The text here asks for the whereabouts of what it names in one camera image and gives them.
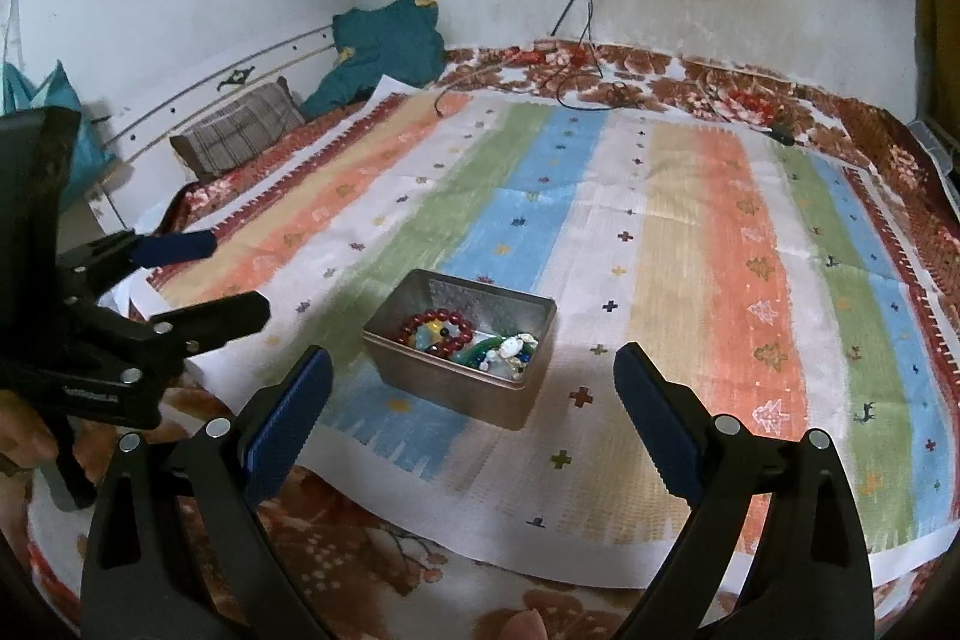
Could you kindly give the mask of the person's right hand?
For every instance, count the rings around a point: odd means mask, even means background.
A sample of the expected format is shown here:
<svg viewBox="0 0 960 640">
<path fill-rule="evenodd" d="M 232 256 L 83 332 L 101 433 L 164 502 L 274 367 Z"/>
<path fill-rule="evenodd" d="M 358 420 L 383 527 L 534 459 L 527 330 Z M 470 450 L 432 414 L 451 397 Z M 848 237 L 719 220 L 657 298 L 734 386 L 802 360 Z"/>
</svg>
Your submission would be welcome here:
<svg viewBox="0 0 960 640">
<path fill-rule="evenodd" d="M 506 620 L 498 640 L 547 640 L 544 619 L 535 610 L 518 612 Z"/>
</svg>

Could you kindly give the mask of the person's left hand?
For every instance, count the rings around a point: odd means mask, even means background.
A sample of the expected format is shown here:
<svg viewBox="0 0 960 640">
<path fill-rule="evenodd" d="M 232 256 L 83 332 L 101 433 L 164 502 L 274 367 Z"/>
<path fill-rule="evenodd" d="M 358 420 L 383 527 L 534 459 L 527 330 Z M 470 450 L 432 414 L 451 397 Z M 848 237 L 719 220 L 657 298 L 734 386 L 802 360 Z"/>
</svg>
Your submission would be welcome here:
<svg viewBox="0 0 960 640">
<path fill-rule="evenodd" d="M 32 468 L 36 464 L 53 461 L 59 453 L 47 425 L 10 390 L 2 392 L 0 422 L 2 455 L 21 468 Z M 89 420 L 80 422 L 73 442 L 73 456 L 89 481 L 94 484 L 101 482 L 116 442 L 114 427 Z"/>
</svg>

